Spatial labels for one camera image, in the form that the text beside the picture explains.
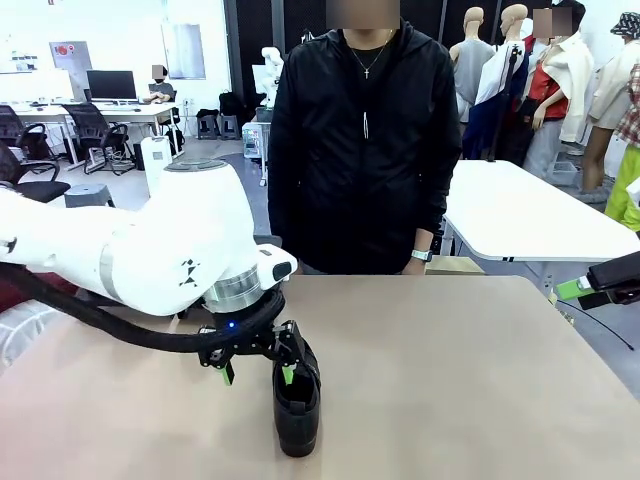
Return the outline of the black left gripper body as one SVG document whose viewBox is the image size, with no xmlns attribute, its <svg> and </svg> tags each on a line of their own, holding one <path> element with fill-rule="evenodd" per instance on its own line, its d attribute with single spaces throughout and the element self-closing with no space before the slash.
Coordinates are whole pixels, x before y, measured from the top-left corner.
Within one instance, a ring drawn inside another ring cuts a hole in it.
<svg viewBox="0 0 640 480">
<path fill-rule="evenodd" d="M 213 329 L 216 333 L 232 334 L 220 347 L 209 352 L 210 356 L 261 355 L 274 356 L 277 334 L 274 322 L 262 322 L 260 325 L 247 327 L 248 321 L 237 319 L 216 319 Z"/>
</svg>

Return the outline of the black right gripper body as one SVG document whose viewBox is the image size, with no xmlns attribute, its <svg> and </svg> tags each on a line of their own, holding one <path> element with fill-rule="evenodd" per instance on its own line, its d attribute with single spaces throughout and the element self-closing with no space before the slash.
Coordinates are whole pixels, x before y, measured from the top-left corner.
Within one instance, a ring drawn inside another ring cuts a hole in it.
<svg viewBox="0 0 640 480">
<path fill-rule="evenodd" d="M 618 305 L 639 301 L 639 252 L 609 260 L 589 268 L 587 278 L 594 292 L 612 291 L 620 295 Z"/>
</svg>

